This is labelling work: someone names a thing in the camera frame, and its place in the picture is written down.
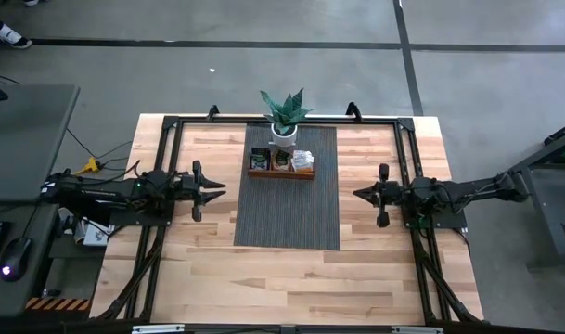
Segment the gray desk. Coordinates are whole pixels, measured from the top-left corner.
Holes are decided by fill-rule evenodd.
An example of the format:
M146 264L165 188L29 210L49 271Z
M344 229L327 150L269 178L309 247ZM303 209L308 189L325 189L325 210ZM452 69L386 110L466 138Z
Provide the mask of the gray desk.
M0 317L17 316L24 312L26 301L31 298L32 290L37 283L39 267L46 258L49 236L58 208L58 205L40 205L37 214L32 218L31 226L26 234L26 237L32 239L32 248L29 266L24 277L16 282L5 282L0 277ZM0 251L10 240L22 236L32 210L34 206L27 205L0 214L0 221L10 222Z
M80 93L73 85L4 86L0 202L33 202L49 176Z

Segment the white pot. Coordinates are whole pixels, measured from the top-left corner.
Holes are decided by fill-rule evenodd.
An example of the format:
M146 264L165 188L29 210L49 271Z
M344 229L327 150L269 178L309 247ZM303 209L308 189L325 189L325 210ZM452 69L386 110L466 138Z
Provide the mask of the white pot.
M274 144L281 148L288 148L294 145L297 141L297 132L299 130L299 125L294 127L294 131L290 135L279 135L274 130L274 125L272 124L272 138L274 139Z

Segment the potted plant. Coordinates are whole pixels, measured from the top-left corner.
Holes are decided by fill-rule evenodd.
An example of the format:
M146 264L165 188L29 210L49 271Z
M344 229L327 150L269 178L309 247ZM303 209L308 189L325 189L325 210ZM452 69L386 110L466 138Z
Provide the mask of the potted plant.
M302 89L295 96L289 96L284 101L284 105L280 106L272 101L269 95L264 91L262 98L270 107L272 115L264 115L272 123L272 138L274 144L281 148L287 148L296 142L298 123L302 121L311 109L302 108Z

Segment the white sneaker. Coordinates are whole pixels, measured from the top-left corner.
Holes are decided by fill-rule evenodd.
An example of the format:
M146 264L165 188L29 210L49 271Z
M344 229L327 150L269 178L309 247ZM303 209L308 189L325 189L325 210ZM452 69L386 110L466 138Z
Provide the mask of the white sneaker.
M26 49L32 45L30 39L20 36L6 25L0 30L0 41L17 49Z

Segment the wood grain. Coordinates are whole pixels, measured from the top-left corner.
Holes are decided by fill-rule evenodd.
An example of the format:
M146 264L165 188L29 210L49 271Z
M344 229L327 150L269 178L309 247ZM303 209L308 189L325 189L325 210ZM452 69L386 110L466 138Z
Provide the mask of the wood grain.
M143 114L129 165L154 164L162 116ZM425 175L449 179L436 118L415 118ZM167 232L152 315L154 322L242 324L388 325L423 322L412 243L398 208L390 226L375 226L377 210L355 197L375 183L379 164L400 180L390 127L338 126L341 251L234 247L245 125L186 125L177 170L200 160L203 172L226 184L226 194L191 218L191 204L178 203ZM413 172L410 149L406 157ZM172 144L165 150L165 164ZM140 234L126 227L109 241L91 316L99 315L129 279ZM482 309L466 245L452 231L437 231L443 271L451 288L476 316ZM141 305L145 287L142 287ZM436 288L431 299L438 314Z

